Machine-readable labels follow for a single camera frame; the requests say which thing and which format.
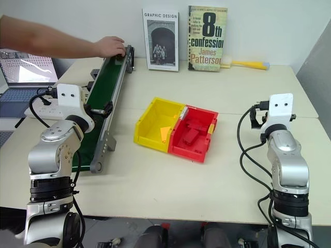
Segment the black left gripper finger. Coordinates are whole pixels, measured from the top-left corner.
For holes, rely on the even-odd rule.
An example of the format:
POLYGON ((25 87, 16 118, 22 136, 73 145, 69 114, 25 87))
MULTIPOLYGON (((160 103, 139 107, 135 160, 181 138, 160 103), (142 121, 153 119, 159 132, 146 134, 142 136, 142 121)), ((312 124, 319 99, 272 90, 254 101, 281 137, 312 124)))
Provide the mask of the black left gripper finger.
POLYGON ((102 110, 99 109, 91 109, 91 113, 93 115, 98 115, 101 117, 108 117, 113 111, 113 102, 109 101, 102 110))

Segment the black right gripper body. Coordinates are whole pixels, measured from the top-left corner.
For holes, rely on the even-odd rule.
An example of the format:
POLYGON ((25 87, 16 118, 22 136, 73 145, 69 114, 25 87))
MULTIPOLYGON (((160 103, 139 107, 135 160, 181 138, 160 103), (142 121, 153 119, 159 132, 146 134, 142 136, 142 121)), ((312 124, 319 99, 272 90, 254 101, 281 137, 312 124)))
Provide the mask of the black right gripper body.
POLYGON ((290 122, 296 119, 296 114, 293 113, 291 115, 271 115, 271 117, 269 117, 269 111, 266 110, 265 114, 261 117, 262 122, 259 123, 257 120, 257 111, 261 111, 261 109, 253 107, 249 113, 252 129, 266 129, 267 127, 277 124, 281 124, 289 128, 290 122))

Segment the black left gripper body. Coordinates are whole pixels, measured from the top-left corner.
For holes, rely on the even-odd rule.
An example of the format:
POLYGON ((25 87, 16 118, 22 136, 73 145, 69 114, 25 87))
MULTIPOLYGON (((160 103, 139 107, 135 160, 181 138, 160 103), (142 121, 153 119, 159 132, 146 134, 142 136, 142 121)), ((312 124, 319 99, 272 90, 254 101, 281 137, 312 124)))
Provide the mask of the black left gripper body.
POLYGON ((92 115, 92 108, 90 104, 83 104, 83 108, 84 108, 84 113, 83 113, 83 119, 86 122, 94 122, 95 119, 92 115))

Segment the person's bare hand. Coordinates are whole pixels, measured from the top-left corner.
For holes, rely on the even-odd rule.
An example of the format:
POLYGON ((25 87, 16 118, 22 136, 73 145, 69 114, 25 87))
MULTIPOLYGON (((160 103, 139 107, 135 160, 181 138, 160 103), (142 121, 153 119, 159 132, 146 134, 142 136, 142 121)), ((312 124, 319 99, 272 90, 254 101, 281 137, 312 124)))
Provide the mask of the person's bare hand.
POLYGON ((125 42, 117 36, 106 36, 94 43, 94 56, 101 58, 126 55, 125 42))

